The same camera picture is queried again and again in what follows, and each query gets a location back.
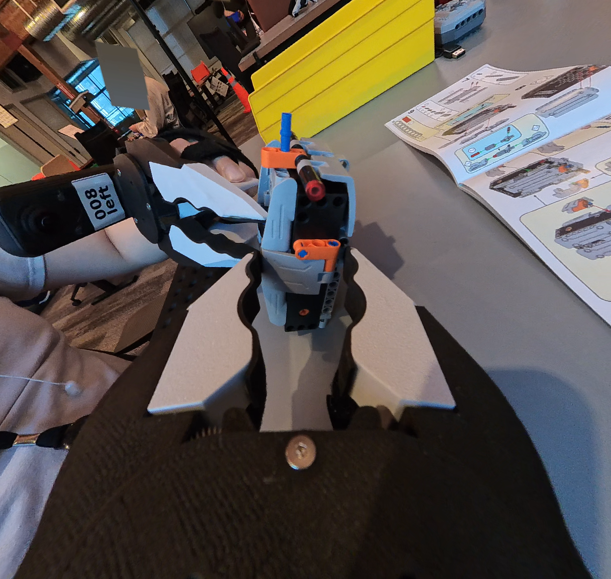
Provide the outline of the grey building block robot model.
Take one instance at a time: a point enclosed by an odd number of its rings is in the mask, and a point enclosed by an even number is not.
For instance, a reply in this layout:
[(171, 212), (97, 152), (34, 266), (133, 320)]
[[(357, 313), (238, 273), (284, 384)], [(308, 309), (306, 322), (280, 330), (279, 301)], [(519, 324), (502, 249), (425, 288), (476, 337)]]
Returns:
[(296, 137), (290, 113), (282, 114), (279, 134), (261, 151), (262, 289), (271, 323), (310, 331), (332, 315), (355, 227), (355, 183), (346, 159)]

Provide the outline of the black perforated board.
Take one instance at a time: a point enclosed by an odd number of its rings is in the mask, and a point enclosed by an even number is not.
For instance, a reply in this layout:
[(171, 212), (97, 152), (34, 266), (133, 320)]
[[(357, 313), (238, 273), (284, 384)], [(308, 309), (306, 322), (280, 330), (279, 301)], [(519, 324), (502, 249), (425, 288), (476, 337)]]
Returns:
[(130, 363), (134, 373), (142, 372), (144, 377), (153, 383), (149, 385), (151, 392), (144, 393), (146, 410), (186, 319), (187, 308), (229, 270), (201, 266), (177, 268), (149, 344), (144, 352)]

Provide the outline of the person's left hand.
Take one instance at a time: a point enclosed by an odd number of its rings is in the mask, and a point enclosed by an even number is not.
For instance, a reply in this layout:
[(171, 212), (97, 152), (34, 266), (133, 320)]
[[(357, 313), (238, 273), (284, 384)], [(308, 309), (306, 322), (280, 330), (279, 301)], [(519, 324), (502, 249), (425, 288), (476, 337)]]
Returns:
[[(182, 159), (187, 160), (184, 151), (187, 147), (194, 145), (194, 141), (185, 139), (175, 139), (170, 142), (170, 146), (180, 155)], [(219, 156), (214, 159), (201, 159), (201, 162), (214, 169), (219, 175), (223, 176), (231, 183), (243, 183), (256, 178), (256, 173), (248, 165), (244, 163), (235, 163), (227, 156)]]

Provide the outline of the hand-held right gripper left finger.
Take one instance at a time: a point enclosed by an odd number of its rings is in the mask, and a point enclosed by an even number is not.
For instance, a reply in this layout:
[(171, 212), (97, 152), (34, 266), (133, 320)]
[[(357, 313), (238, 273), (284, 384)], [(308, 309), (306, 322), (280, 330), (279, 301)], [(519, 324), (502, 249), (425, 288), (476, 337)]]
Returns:
[(149, 413), (223, 415), (239, 407), (263, 414), (265, 368), (252, 327), (259, 283), (259, 259), (250, 253), (187, 308)]

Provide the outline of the person's light shirt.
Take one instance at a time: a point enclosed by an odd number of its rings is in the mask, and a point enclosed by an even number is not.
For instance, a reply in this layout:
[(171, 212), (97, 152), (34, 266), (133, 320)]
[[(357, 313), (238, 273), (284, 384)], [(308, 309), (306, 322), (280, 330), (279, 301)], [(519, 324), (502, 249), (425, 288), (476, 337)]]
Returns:
[[(1, 429), (34, 434), (90, 413), (127, 362), (70, 346), (41, 316), (16, 305), (45, 285), (44, 257), (1, 251)], [(34, 537), (66, 451), (1, 452), (1, 578), (12, 578)]]

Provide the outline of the grey battery box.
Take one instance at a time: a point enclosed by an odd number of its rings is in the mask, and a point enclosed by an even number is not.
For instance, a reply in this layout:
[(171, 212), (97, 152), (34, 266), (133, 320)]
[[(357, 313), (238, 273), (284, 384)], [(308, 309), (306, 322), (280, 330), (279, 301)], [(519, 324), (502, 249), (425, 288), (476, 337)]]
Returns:
[(439, 5), (434, 14), (436, 47), (460, 40), (476, 31), (486, 18), (486, 0), (453, 0)]

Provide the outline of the person's left forearm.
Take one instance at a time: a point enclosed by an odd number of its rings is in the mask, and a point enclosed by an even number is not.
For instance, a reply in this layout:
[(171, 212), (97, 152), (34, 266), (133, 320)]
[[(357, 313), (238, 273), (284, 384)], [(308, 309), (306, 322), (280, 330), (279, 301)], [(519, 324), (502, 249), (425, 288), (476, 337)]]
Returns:
[(127, 277), (167, 259), (137, 229), (132, 218), (95, 232), (44, 256), (45, 290)]

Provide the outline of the yellow plastic bin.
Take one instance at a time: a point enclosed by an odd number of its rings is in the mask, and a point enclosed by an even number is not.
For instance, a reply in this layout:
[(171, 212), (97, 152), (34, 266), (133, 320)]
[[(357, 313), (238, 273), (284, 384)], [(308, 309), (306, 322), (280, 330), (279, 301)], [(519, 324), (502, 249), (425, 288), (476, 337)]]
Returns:
[(261, 137), (312, 137), (434, 60), (434, 0), (352, 0), (252, 75)]

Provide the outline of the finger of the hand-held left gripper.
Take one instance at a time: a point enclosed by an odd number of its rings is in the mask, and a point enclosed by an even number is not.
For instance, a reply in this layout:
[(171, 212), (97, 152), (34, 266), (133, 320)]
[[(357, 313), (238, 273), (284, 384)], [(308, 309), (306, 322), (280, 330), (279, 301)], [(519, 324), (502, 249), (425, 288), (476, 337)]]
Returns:
[(175, 169), (150, 162), (150, 171), (154, 185), (166, 202), (184, 200), (192, 209), (210, 209), (225, 219), (264, 221), (267, 218), (267, 212), (254, 199), (205, 164), (185, 164)]
[(260, 208), (231, 209), (228, 214), (211, 208), (168, 209), (168, 255), (182, 255), (192, 262), (213, 268), (232, 268), (254, 249), (223, 234), (210, 231), (215, 219), (226, 219), (230, 224), (260, 221)]

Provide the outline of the orange traffic cone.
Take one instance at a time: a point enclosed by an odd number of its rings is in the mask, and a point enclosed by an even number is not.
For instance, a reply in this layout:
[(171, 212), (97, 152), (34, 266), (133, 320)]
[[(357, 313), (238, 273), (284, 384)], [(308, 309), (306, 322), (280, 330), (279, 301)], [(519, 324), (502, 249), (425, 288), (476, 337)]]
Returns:
[(244, 108), (244, 113), (245, 114), (251, 113), (249, 95), (246, 89), (237, 81), (237, 79), (230, 72), (226, 71), (223, 66), (221, 67), (221, 71), (223, 75), (225, 75), (225, 78), (227, 79), (228, 83), (232, 87), (235, 95), (240, 100)]

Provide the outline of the open instruction manual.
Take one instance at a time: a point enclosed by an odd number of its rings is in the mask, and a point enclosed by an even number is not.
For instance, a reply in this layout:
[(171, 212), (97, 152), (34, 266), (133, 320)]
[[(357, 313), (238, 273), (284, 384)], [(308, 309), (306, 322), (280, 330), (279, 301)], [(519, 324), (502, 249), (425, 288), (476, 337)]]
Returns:
[(485, 64), (386, 127), (610, 323), (610, 66)]

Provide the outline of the grey desk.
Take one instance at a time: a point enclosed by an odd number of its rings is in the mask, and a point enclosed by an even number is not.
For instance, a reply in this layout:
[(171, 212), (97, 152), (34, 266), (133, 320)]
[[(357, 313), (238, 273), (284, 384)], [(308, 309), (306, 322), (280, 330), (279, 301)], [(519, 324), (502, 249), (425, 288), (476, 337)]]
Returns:
[(436, 59), (316, 140), (347, 157), (353, 246), (485, 369), (528, 430), (591, 574), (610, 578), (610, 328), (435, 158), (384, 124), (483, 64), (610, 63), (610, 0), (486, 0), (459, 60)]

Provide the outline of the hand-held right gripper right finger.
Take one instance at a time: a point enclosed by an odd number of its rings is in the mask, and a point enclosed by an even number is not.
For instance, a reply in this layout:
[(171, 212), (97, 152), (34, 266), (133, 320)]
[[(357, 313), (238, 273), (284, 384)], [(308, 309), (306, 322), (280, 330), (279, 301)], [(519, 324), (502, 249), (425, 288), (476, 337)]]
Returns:
[(358, 406), (452, 409), (454, 398), (414, 302), (358, 250), (345, 254), (348, 327), (333, 399)]

